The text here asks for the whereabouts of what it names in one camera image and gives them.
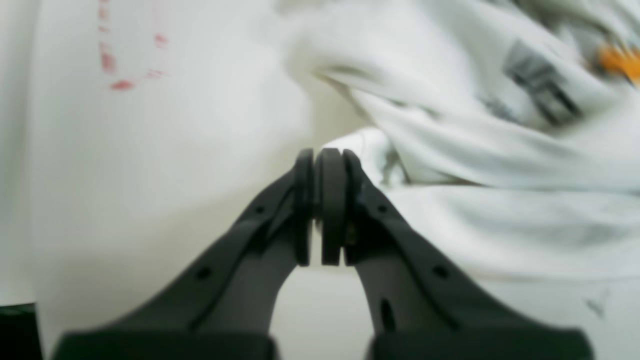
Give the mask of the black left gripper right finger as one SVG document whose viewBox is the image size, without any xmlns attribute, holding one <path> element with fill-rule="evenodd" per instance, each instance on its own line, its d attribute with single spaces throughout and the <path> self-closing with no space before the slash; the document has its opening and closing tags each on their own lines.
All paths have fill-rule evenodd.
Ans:
<svg viewBox="0 0 640 360">
<path fill-rule="evenodd" d="M 586 335 L 498 301 L 414 230 L 350 150 L 316 160 L 323 265 L 343 259 L 365 292 L 368 360 L 592 360 Z"/>
</svg>

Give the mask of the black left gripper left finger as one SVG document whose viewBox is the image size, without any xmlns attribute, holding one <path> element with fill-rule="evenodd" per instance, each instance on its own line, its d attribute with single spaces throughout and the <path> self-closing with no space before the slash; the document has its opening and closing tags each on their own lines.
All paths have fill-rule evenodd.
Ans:
<svg viewBox="0 0 640 360">
<path fill-rule="evenodd" d="M 276 360 L 278 293 L 310 262 L 313 170 L 304 149 L 178 278 L 121 319 L 64 335 L 55 360 Z"/>
</svg>

